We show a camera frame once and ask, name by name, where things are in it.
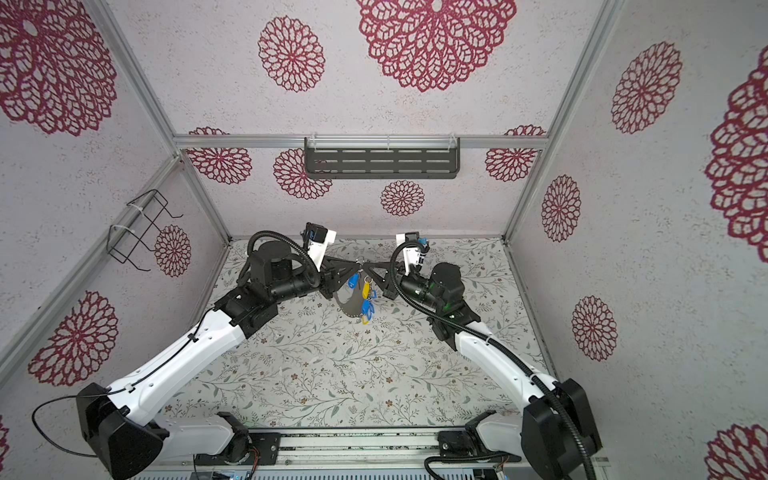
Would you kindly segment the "blue key tag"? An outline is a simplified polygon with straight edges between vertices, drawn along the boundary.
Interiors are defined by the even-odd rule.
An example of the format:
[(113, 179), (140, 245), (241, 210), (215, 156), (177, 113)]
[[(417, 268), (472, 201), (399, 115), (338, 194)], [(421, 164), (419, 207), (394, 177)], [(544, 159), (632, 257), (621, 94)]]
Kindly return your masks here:
[(372, 320), (375, 315), (375, 307), (371, 300), (364, 300), (361, 309), (362, 316), (367, 316), (369, 320)]
[(358, 273), (354, 274), (349, 278), (347, 281), (347, 285), (350, 289), (355, 289), (359, 283), (360, 275)]

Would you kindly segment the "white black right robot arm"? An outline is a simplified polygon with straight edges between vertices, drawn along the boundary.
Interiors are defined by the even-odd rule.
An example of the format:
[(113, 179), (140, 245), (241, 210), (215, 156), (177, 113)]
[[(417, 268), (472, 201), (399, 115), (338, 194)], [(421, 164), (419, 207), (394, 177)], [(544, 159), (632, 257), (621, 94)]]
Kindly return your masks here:
[(510, 399), (518, 416), (506, 419), (488, 411), (462, 431), (443, 431), (433, 464), (524, 460), (542, 479), (567, 479), (577, 468), (596, 478), (592, 457), (602, 442), (585, 390), (574, 380), (545, 374), (496, 339), (464, 299), (458, 266), (437, 264), (429, 276), (397, 262), (366, 262), (362, 267), (390, 299), (401, 298), (425, 314), (438, 340), (473, 362)]

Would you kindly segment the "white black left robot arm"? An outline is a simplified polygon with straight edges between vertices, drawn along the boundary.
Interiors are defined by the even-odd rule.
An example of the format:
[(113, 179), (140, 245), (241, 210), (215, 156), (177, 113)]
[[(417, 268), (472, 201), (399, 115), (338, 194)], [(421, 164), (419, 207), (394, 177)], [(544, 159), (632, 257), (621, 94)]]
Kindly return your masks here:
[(189, 332), (108, 387), (92, 383), (77, 395), (82, 436), (112, 478), (130, 479), (156, 462), (197, 455), (231, 464), (248, 458), (249, 429), (233, 414), (168, 420), (160, 411), (210, 363), (275, 318), (281, 302), (315, 291), (332, 298), (360, 270), (358, 262), (326, 256), (327, 246), (258, 233), (235, 288)]

